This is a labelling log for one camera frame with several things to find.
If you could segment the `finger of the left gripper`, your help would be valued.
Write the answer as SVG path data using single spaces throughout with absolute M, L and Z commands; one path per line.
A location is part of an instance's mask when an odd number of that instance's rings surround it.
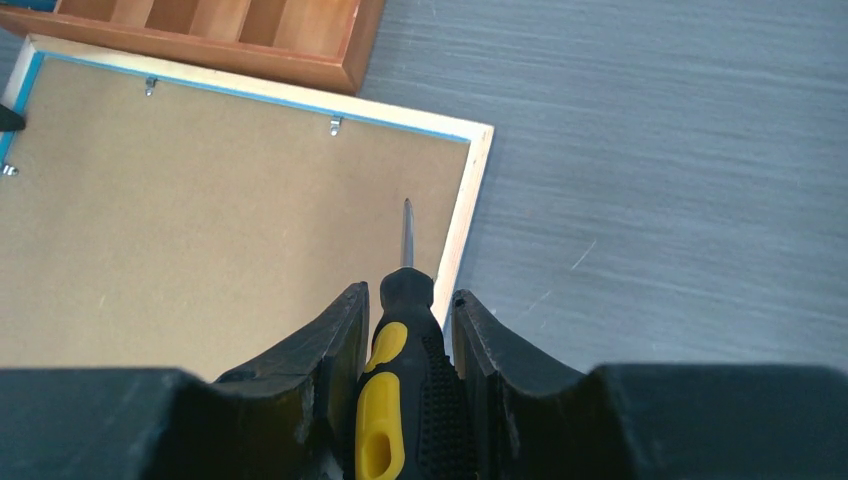
M 25 118 L 16 111 L 0 105 L 0 132 L 16 132 L 26 128 Z

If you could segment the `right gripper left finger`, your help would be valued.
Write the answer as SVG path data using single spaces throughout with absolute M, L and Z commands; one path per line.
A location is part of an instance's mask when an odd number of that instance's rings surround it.
M 369 290 L 213 382 L 174 368 L 5 369 L 5 479 L 316 479 L 342 461 Z

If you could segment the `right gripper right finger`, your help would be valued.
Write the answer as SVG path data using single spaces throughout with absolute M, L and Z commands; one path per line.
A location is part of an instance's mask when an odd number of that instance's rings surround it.
M 453 353 L 484 479 L 843 479 L 847 376 L 812 365 L 607 363 L 581 373 L 467 290 Z

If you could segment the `black yellow screwdriver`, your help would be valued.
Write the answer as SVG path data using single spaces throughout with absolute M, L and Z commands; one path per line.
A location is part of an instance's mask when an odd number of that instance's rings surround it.
M 445 353 L 434 293 L 434 280 L 414 266 L 406 200 L 401 266 L 380 283 L 382 316 L 357 384 L 346 479 L 478 476 L 464 385 Z

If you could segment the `blue picture frame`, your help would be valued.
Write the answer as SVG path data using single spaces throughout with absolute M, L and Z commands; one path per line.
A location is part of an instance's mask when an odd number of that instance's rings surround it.
M 492 126 L 42 35 L 2 103 L 1 364 L 212 380 L 399 267 L 446 316 Z

